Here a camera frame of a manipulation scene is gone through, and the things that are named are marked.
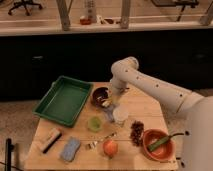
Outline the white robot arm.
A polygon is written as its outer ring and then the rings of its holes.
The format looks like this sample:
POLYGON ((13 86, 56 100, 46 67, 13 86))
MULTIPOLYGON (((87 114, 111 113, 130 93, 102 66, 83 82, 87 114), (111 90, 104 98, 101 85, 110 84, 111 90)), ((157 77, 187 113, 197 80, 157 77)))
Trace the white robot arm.
POLYGON ((179 171, 213 171, 213 96, 165 82, 138 71, 139 62, 127 57, 111 66, 110 91, 119 99, 131 84, 171 111, 186 116, 179 171))

